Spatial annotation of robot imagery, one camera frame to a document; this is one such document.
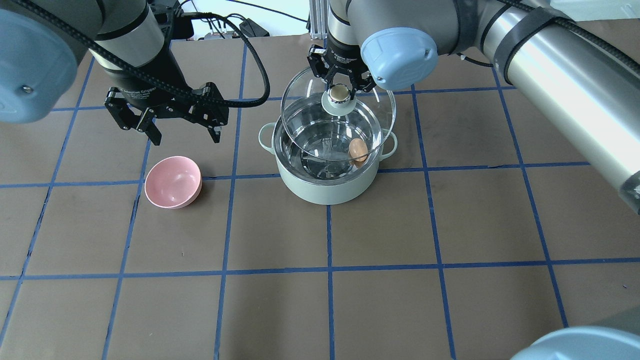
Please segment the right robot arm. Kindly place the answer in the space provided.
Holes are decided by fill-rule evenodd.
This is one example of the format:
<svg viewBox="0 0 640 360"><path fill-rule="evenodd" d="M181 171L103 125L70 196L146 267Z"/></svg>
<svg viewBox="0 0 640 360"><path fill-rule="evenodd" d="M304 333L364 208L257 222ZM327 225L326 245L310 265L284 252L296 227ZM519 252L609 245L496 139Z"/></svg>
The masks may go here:
<svg viewBox="0 0 640 360"><path fill-rule="evenodd" d="M639 64L562 11L531 0L330 0L314 76L399 91L439 56L474 47L639 211Z"/></svg>

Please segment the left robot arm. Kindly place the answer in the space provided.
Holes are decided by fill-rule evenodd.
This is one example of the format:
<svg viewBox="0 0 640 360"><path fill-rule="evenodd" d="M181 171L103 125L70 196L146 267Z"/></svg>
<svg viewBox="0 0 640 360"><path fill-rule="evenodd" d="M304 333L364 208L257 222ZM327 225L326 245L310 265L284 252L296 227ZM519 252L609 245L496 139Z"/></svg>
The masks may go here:
<svg viewBox="0 0 640 360"><path fill-rule="evenodd" d="M120 129L144 133L158 146L162 133L154 120L181 118L203 126L215 143L220 141L229 120L226 105L202 104L161 89L91 50L77 35L144 75L194 96L222 100L212 82L190 87L170 50L171 41L194 36L192 21L176 0L3 0L3 123L28 124L48 116L71 88L84 55L91 52L112 79L103 104Z"/></svg>

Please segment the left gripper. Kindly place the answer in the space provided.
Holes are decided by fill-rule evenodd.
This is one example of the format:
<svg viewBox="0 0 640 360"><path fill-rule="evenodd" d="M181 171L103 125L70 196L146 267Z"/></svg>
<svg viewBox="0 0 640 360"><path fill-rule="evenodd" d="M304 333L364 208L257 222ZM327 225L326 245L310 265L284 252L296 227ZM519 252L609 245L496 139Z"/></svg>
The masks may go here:
<svg viewBox="0 0 640 360"><path fill-rule="evenodd" d="M144 133L154 146L162 143L162 133L155 119L181 118L208 131L212 141L221 141L222 126L229 120L229 108L204 104L182 96L168 95L157 88L128 91L112 87L104 100L105 109L122 130Z"/></svg>

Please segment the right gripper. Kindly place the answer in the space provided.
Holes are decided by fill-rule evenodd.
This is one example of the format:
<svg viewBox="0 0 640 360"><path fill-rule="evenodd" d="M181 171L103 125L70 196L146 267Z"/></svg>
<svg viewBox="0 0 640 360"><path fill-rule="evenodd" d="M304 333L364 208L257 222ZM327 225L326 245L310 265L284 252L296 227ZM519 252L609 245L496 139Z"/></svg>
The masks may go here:
<svg viewBox="0 0 640 360"><path fill-rule="evenodd" d="M324 48L313 44L306 58L313 75L325 84L336 84L334 78L342 75L348 78L350 88L355 92L370 92L377 86L358 47L348 45L345 50L334 45Z"/></svg>

